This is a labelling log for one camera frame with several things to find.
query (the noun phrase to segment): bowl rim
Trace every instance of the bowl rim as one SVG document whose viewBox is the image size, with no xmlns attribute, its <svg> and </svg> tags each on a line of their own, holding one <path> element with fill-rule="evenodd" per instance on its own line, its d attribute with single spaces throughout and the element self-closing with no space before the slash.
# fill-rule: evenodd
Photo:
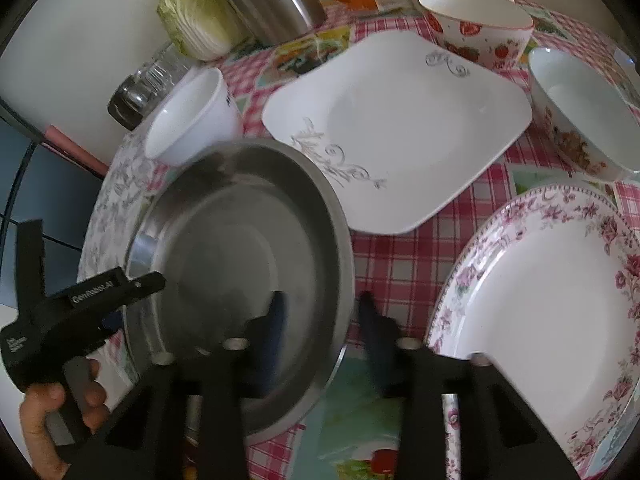
<svg viewBox="0 0 640 480">
<path fill-rule="evenodd" d="M 558 52 L 562 55 L 562 57 L 568 57 L 568 58 L 572 58 L 577 60 L 578 62 L 580 62 L 582 65 L 584 65 L 584 67 L 587 70 L 590 70 L 591 72 L 593 72 L 596 76 L 598 76 L 599 78 L 602 79 L 602 81 L 604 83 L 606 83 L 607 87 L 609 88 L 609 91 L 612 92 L 613 95 L 615 95 L 617 98 L 620 99 L 620 101 L 622 102 L 622 104 L 625 106 L 625 108 L 628 110 L 628 113 L 631 115 L 631 117 L 634 119 L 638 130 L 640 130 L 640 124 L 638 124 L 638 120 L 636 120 L 636 117 L 634 116 L 633 112 L 631 111 L 631 109 L 629 108 L 628 104 L 626 103 L 626 101 L 622 98 L 622 96 L 620 96 L 620 94 L 618 94 L 618 92 L 616 92 L 615 88 L 613 88 L 613 86 L 609 83 L 609 81 L 607 81 L 607 79 L 600 74 L 596 69 L 594 69 L 593 66 L 589 65 L 587 62 L 581 60 L 579 57 L 576 56 L 572 56 L 572 54 L 569 54 L 568 52 L 565 52 L 564 50 L 561 50 L 559 48 L 553 48 L 553 47 L 548 47 L 548 46 L 537 46 L 536 48 L 531 49 L 531 52 L 529 53 L 529 57 L 527 59 L 527 69 L 529 71 L 529 76 L 531 78 L 533 78 L 533 81 L 535 81 L 535 83 L 540 87 L 540 89 L 544 92 L 545 96 L 547 99 L 549 99 L 549 101 L 551 103 L 553 103 L 553 105 L 558 109 L 558 111 L 564 116 L 564 118 L 571 123 L 571 126 L 574 128 L 574 130 L 581 136 L 583 137 L 585 140 L 587 140 L 590 144 L 592 144 L 597 150 L 599 150 L 600 153 L 602 153 L 605 157 L 607 157 L 613 164 L 615 164 L 617 167 L 621 168 L 622 170 L 626 171 L 629 174 L 639 174 L 640 173 L 640 164 L 637 166 L 637 169 L 633 169 L 633 168 L 629 168 L 627 167 L 626 164 L 622 164 L 621 162 L 619 162 L 618 160 L 615 160 L 612 156 L 609 155 L 609 153 L 605 152 L 599 145 L 597 142 L 595 142 L 593 139 L 591 139 L 590 136 L 588 136 L 587 134 L 585 134 L 580 128 L 578 128 L 574 122 L 567 116 L 567 114 L 564 112 L 564 110 L 562 110 L 562 108 L 558 105 L 558 103 L 556 102 L 555 99 L 553 99 L 551 97 L 551 95 L 548 94 L 548 92 L 546 91 L 545 87 L 542 85 L 542 83 L 540 82 L 539 78 L 536 77 L 536 74 L 534 73 L 534 70 L 532 69 L 531 66 L 531 61 L 536 57 L 535 56 L 535 52 L 536 51 L 542 51 L 545 50 L 548 54 L 551 53 L 551 51 L 555 51 Z"/>
<path fill-rule="evenodd" d="M 216 88 L 212 92 L 211 97 L 207 100 L 204 106 L 198 111 L 197 114 L 195 114 L 191 118 L 190 121 L 188 121 L 188 123 L 186 123 L 185 126 L 181 128 L 179 127 L 175 128 L 175 130 L 180 130 L 180 132 L 175 135 L 172 142 L 164 146 L 161 150 L 158 150 L 155 146 L 153 150 L 150 150 L 149 147 L 151 147 L 151 143 L 149 142 L 149 140 L 154 139 L 154 137 L 157 134 L 157 129 L 159 128 L 160 121 L 165 120 L 164 115 L 162 114 L 162 111 L 167 110 L 167 108 L 172 106 L 172 104 L 175 105 L 175 99 L 178 98 L 179 96 L 184 95 L 187 92 L 193 91 L 193 87 L 196 85 L 196 82 L 200 81 L 201 79 L 210 77 L 212 74 L 217 75 L 218 83 L 216 84 Z M 193 77 L 193 79 L 187 82 L 184 86 L 182 86 L 181 88 L 175 89 L 174 92 L 171 92 L 170 95 L 168 96 L 168 99 L 164 103 L 159 105 L 158 113 L 154 117 L 154 120 L 152 121 L 151 126 L 149 126 L 149 130 L 148 130 L 148 133 L 146 134 L 146 139 L 145 139 L 146 158 L 151 158 L 151 159 L 158 158 L 163 153 L 166 153 L 179 139 L 181 139 L 184 136 L 186 132 L 191 130 L 194 124 L 197 124 L 200 121 L 200 119 L 204 116 L 204 114 L 207 113 L 207 111 L 211 108 L 211 105 L 218 98 L 218 95 L 220 94 L 220 89 L 222 87 L 223 87 L 222 71 L 218 67 L 206 67 L 200 73 L 196 74 Z"/>
<path fill-rule="evenodd" d="M 519 6 L 519 4 L 516 4 L 514 2 L 510 2 L 509 0 L 503 0 L 503 1 L 505 1 L 505 3 L 507 3 L 507 4 L 515 5 L 516 7 L 518 7 L 519 10 L 524 12 L 529 17 L 529 19 L 531 20 L 531 25 L 529 25 L 529 27 L 503 27 L 502 25 L 491 25 L 490 23 L 480 23 L 480 22 L 470 22 L 470 23 L 477 23 L 478 25 L 482 25 L 482 27 L 495 28 L 497 30 L 533 30 L 533 28 L 534 28 L 533 18 L 531 17 L 531 15 L 526 10 L 524 10 L 521 6 Z M 424 3 L 422 3 L 421 0 L 418 0 L 418 3 L 420 3 L 420 6 L 426 12 L 430 12 L 431 14 L 437 14 L 438 16 L 442 16 L 443 18 L 449 18 L 450 20 L 456 20 L 457 22 L 467 22 L 468 21 L 468 20 L 462 20 L 461 18 L 457 18 L 455 16 L 451 16 L 450 14 L 445 14 L 444 12 L 439 12 L 437 10 L 430 9 Z"/>
</svg>

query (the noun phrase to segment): oval floral plate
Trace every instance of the oval floral plate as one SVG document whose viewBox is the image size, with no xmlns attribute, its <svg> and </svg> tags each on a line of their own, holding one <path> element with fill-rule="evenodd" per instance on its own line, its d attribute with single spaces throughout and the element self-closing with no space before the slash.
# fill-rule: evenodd
<svg viewBox="0 0 640 480">
<path fill-rule="evenodd" d="M 554 185 L 516 197 L 476 233 L 426 340 L 440 354 L 491 355 L 585 478 L 640 377 L 639 320 L 633 231 L 599 194 Z M 444 405 L 453 478 L 454 397 Z"/>
</svg>

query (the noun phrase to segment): floral bowl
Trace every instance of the floral bowl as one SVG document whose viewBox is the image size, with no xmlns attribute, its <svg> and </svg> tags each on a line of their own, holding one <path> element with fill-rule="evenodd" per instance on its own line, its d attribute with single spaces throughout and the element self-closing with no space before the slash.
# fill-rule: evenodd
<svg viewBox="0 0 640 480">
<path fill-rule="evenodd" d="M 441 47 L 491 70 L 516 65 L 533 19 L 508 0 L 418 0 Z"/>
<path fill-rule="evenodd" d="M 562 160 L 602 180 L 640 172 L 640 126 L 616 90 L 570 54 L 536 48 L 529 54 L 536 122 Z"/>
</svg>

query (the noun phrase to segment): plate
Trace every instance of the plate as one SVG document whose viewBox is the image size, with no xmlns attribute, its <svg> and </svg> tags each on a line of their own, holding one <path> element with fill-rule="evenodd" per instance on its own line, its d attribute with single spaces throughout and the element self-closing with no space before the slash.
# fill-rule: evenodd
<svg viewBox="0 0 640 480">
<path fill-rule="evenodd" d="M 633 231 L 600 194 L 554 185 L 518 196 L 476 233 L 427 343 L 491 355 L 584 477 L 640 377 L 639 322 Z"/>
<path fill-rule="evenodd" d="M 142 373 L 152 354 L 189 358 L 239 336 L 286 295 L 274 387 L 242 402 L 248 444 L 302 418 L 343 354 L 354 297 L 351 238 L 322 173 L 271 139 L 218 144 L 156 196 L 132 242 L 130 277 L 158 270 L 164 290 L 124 311 Z M 198 410 L 190 427 L 197 428 Z"/>
<path fill-rule="evenodd" d="M 373 34 L 276 91 L 262 122 L 318 166 L 349 227 L 410 231 L 531 122 L 513 82 L 414 32 Z"/>
</svg>

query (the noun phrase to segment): metal bowl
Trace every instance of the metal bowl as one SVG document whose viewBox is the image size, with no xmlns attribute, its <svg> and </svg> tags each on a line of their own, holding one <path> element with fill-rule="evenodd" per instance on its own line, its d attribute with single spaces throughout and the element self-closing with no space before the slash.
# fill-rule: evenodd
<svg viewBox="0 0 640 480">
<path fill-rule="evenodd" d="M 217 145 L 146 213 L 127 273 L 151 270 L 164 274 L 166 288 L 124 311 L 139 373 L 155 352 L 186 358 L 238 335 L 282 290 L 275 386 L 264 399 L 243 399 L 246 442 L 280 434 L 311 409 L 340 363 L 354 303 L 350 232 L 311 161 L 274 140 Z"/>
</svg>

